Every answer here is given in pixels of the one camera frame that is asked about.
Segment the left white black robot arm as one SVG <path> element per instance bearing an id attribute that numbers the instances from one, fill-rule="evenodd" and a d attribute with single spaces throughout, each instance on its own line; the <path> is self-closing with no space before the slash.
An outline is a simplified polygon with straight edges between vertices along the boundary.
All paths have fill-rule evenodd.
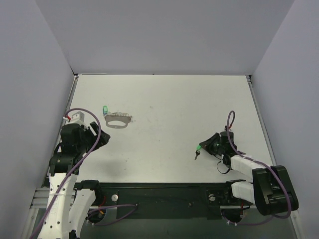
<path id="1" fill-rule="evenodd" d="M 104 202 L 97 180 L 77 183 L 79 167 L 110 136 L 100 123 L 89 126 L 78 120 L 62 127 L 61 142 L 49 162 L 49 196 L 46 211 L 33 230 L 32 239 L 78 239 L 92 205 Z"/>

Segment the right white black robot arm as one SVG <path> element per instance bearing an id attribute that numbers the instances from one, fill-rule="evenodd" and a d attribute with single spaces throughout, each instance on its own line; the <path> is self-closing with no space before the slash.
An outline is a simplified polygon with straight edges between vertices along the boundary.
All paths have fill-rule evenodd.
<path id="1" fill-rule="evenodd" d="M 267 165 L 237 150 L 233 132 L 215 133 L 198 145 L 196 154 L 201 150 L 217 157 L 228 168 L 227 172 L 237 171 L 249 178 L 249 181 L 231 182 L 222 192 L 225 202 L 233 204 L 242 199 L 255 205 L 263 216 L 290 213 L 299 208 L 287 169 L 282 165 Z"/>

